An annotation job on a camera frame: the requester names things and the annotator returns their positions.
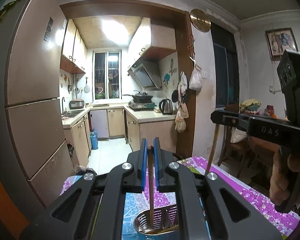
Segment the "window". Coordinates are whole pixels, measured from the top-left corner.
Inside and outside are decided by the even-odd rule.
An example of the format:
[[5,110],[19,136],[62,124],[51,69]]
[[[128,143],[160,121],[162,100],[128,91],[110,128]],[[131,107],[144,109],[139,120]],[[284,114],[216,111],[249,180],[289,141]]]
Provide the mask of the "window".
[[239,70],[234,36],[211,23],[216,65],[216,107],[239,103]]
[[121,52],[108,51],[94,56],[95,99],[121,99]]

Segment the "yellow cloth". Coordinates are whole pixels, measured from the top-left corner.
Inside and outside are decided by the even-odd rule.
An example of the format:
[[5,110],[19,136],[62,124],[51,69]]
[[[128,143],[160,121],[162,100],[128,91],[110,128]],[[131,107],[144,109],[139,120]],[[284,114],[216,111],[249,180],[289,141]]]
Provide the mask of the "yellow cloth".
[[240,104],[240,112],[243,111],[247,106],[251,106],[253,104],[258,105],[259,107],[261,106],[261,103],[258,100],[247,99]]

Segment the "faucet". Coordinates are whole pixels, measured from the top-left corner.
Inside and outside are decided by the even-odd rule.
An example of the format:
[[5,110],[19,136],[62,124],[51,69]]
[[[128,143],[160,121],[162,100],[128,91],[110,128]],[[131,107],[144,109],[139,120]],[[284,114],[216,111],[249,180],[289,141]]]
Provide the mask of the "faucet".
[[66,111],[63,111],[63,102],[66,102],[65,97],[61,99],[61,104],[62,104],[62,113],[64,114]]

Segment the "framed picture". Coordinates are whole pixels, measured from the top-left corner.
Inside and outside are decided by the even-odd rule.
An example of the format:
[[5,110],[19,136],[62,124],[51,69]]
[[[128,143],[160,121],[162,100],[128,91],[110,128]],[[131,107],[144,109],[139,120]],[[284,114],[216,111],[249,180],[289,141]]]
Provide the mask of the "framed picture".
[[286,49],[298,51],[296,40],[291,28],[282,28],[266,31],[270,57],[274,61],[279,61]]

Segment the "human hand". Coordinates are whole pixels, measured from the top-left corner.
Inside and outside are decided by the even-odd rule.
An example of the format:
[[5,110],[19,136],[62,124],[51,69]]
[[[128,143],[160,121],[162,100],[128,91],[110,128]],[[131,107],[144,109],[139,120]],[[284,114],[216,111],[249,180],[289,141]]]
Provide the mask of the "human hand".
[[[272,176],[270,179],[270,199],[276,205],[281,205],[282,202],[289,198],[290,193],[287,190],[288,178],[282,172],[282,158],[280,152],[277,151],[273,158]],[[294,172],[300,172],[300,155],[289,155],[288,167]],[[295,204],[300,204],[300,192]]]

